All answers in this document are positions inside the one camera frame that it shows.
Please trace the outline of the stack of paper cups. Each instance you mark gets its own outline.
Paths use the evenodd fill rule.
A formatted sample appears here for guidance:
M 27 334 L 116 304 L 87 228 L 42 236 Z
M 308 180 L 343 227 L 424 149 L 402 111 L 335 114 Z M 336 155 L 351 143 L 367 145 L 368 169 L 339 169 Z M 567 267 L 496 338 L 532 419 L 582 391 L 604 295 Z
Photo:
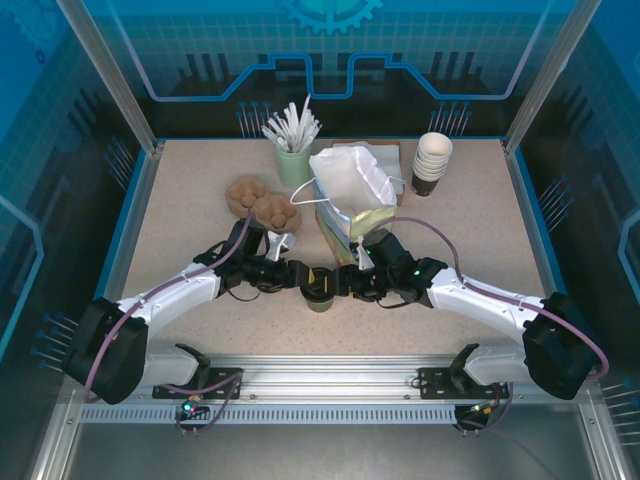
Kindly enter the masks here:
M 444 175 L 452 153 L 453 143 L 446 135 L 422 135 L 412 164 L 412 191 L 421 197 L 429 196 Z

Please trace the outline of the aluminium mounting rail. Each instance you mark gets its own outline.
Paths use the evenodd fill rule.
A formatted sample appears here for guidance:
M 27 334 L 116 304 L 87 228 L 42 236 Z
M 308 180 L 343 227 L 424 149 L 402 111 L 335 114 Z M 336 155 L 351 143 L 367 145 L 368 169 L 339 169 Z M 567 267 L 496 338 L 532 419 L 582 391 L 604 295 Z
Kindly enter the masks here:
M 404 397 L 422 400 L 411 380 L 424 367 L 464 370 L 467 354 L 447 355 L 217 355 L 205 357 L 210 368 L 244 370 L 240 397 L 269 402 L 377 402 Z M 480 385 L 531 384 L 522 355 L 501 355 L 498 370 L 471 377 Z

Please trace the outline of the white wrapped straw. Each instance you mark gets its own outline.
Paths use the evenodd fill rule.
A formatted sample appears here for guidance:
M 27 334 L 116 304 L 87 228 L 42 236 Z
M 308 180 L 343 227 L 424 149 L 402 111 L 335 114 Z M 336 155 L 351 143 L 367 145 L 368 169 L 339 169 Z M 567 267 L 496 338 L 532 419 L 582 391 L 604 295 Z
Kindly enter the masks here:
M 315 120 L 312 124 L 308 126 L 303 136 L 303 143 L 301 146 L 302 150 L 307 149 L 311 145 L 311 143 L 316 138 L 321 128 L 322 128 L 322 125 L 319 123 L 318 120 Z
M 294 102 L 290 102 L 284 109 L 284 114 L 287 123 L 287 138 L 290 147 L 290 152 L 294 153 L 298 148 L 298 128 L 299 128 L 299 116 L 297 107 Z
M 262 126 L 261 131 L 262 134 L 267 139 L 269 139 L 277 149 L 285 153 L 289 152 L 289 144 L 287 142 L 287 139 L 281 133 L 274 132 L 266 126 Z
M 308 94 L 304 106 L 302 109 L 302 113 L 300 115 L 300 119 L 298 121 L 297 132 L 296 132 L 296 143 L 294 144 L 294 153 L 299 152 L 302 149 L 303 137 L 305 136 L 305 132 L 307 130 L 307 125 L 309 123 L 309 102 L 311 95 Z
M 291 144 L 289 134 L 287 133 L 287 125 L 282 124 L 280 119 L 272 116 L 268 120 L 269 129 L 272 132 L 274 144 L 284 152 L 291 152 Z

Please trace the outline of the green white paper bag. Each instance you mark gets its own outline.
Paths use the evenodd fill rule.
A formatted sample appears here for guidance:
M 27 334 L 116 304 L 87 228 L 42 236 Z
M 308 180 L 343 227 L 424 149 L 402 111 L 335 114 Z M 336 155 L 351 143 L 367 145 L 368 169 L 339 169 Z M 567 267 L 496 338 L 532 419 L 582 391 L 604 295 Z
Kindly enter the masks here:
M 400 146 L 365 141 L 337 143 L 309 159 L 315 217 L 336 262 L 355 264 L 349 249 L 384 220 L 396 215 L 405 191 Z

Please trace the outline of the brown pulp cup carrier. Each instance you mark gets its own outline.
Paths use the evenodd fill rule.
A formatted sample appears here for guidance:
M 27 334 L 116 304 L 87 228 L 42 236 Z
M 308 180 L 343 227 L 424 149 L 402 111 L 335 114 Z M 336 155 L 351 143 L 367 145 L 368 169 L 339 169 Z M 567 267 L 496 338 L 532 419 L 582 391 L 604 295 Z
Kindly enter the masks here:
M 229 211 L 245 218 L 256 201 L 269 193 L 267 184 L 254 176 L 243 176 L 234 181 L 225 191 Z
M 279 234 L 294 233 L 302 225 L 300 211 L 282 195 L 268 194 L 259 197 L 252 212 L 257 222 Z

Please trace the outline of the green straw holder cup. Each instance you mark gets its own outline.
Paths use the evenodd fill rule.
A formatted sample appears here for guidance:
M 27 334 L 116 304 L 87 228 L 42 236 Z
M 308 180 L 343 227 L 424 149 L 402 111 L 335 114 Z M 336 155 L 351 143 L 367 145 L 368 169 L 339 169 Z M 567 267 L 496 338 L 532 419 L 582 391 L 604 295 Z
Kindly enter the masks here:
M 286 189 L 295 190 L 311 178 L 311 152 L 312 146 L 296 153 L 275 150 L 279 180 Z

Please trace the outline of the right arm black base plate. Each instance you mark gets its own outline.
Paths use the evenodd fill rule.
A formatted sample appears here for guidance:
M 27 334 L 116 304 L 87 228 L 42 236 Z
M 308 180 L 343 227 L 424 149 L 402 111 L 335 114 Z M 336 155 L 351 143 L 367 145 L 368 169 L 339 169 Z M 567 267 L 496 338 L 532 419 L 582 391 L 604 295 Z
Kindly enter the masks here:
M 422 400 L 506 400 L 509 397 L 506 385 L 480 385 L 464 370 L 451 368 L 420 368 L 410 385 L 419 391 Z

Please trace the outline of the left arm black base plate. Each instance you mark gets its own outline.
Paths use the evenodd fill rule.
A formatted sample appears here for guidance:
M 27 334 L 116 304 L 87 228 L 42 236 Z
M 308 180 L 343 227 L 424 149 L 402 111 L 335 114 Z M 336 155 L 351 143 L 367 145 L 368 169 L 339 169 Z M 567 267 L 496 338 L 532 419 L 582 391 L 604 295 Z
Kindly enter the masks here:
M 185 385 L 154 386 L 152 398 L 178 400 L 199 395 L 205 400 L 224 400 L 231 395 L 232 400 L 237 400 L 240 397 L 243 374 L 244 370 L 241 368 L 210 368 L 206 375 L 197 374 L 195 379 Z

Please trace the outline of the black cup lid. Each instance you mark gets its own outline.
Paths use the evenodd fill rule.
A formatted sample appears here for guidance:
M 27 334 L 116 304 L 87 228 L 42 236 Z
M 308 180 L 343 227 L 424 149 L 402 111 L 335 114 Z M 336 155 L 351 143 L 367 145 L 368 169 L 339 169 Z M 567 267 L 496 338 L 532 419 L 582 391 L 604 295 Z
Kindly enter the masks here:
M 308 285 L 301 286 L 300 292 L 304 299 L 311 303 L 324 303 L 332 300 L 335 296 L 325 278 L 316 279 Z

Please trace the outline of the aluminium frame post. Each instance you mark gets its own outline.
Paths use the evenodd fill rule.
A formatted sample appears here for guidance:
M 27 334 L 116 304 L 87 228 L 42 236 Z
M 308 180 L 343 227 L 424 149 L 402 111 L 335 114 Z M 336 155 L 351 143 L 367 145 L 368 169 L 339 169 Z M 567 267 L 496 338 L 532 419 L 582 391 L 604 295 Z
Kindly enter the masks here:
M 519 147 L 601 2 L 576 0 L 505 136 L 504 150 L 508 156 Z
M 142 149 L 159 157 L 158 140 L 82 0 L 55 0 Z

